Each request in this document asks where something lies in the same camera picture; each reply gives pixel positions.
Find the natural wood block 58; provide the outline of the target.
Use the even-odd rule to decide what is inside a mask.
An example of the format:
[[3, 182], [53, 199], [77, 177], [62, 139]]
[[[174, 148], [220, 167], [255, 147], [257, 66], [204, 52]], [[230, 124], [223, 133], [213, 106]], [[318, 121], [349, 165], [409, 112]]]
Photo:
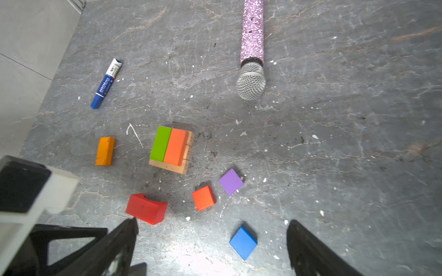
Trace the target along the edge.
[[188, 133], [189, 133], [189, 136], [188, 136], [188, 140], [187, 140], [187, 145], [188, 146], [190, 146], [190, 147], [192, 147], [192, 145], [193, 145], [193, 141], [194, 141], [194, 133], [193, 132], [191, 132], [191, 131], [188, 131]]

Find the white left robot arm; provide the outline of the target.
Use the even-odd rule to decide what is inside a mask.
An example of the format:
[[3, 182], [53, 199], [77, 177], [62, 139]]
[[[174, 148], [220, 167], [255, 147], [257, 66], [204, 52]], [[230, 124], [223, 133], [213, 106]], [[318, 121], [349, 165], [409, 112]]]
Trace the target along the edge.
[[[86, 276], [91, 249], [104, 238], [106, 228], [38, 224], [43, 212], [63, 211], [79, 183], [74, 174], [5, 155], [1, 158], [1, 275]], [[49, 264], [54, 240], [91, 241], [79, 250]]]

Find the orange-red long block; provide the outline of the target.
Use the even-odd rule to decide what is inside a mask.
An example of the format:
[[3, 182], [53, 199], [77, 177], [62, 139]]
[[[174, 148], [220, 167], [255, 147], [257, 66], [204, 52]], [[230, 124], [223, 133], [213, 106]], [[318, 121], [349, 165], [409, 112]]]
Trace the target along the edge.
[[174, 166], [181, 166], [188, 138], [188, 131], [172, 129], [163, 162]]

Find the natural wood block 29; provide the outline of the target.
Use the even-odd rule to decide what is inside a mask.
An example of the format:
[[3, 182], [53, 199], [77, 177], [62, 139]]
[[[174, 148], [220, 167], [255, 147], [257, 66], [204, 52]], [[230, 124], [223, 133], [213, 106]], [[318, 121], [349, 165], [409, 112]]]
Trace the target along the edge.
[[189, 163], [188, 160], [183, 159], [182, 165], [176, 166], [176, 165], [172, 165], [169, 163], [159, 162], [159, 161], [155, 161], [155, 160], [150, 159], [148, 164], [151, 166], [160, 168], [160, 169], [164, 169], [164, 170], [172, 171], [174, 173], [185, 175], [188, 170], [188, 163]]

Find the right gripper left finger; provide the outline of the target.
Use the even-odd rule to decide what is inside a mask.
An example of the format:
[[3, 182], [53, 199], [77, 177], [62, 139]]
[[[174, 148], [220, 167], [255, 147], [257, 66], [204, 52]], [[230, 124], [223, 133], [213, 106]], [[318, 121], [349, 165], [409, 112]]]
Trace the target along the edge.
[[126, 219], [58, 274], [60, 276], [138, 276], [139, 265], [131, 264], [138, 233], [136, 218]]

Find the green block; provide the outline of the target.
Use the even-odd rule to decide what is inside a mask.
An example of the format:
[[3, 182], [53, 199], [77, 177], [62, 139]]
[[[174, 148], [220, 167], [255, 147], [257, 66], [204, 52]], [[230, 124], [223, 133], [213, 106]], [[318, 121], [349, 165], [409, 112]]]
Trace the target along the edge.
[[168, 148], [171, 133], [172, 133], [171, 128], [165, 126], [158, 127], [154, 139], [153, 148], [150, 154], [150, 160], [163, 162]]

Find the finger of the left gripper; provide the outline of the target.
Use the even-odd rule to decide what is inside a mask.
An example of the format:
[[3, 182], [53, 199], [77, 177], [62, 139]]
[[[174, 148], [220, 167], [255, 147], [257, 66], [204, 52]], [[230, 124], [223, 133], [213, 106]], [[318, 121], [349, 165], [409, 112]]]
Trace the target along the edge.
[[107, 228], [37, 224], [4, 275], [54, 276], [107, 234]]

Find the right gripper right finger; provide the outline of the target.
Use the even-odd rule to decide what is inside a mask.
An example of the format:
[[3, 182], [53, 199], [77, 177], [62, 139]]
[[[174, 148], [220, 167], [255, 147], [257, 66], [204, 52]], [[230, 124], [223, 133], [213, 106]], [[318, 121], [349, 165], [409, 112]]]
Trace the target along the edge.
[[297, 276], [361, 275], [297, 220], [288, 226], [287, 249]]

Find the red long block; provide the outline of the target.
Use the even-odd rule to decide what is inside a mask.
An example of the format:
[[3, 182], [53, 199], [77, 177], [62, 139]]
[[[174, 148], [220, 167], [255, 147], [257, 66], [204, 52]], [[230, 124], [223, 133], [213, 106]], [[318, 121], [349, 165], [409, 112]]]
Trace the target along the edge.
[[164, 220], [167, 206], [165, 202], [147, 199], [144, 194], [133, 194], [125, 212], [148, 224], [156, 225]]

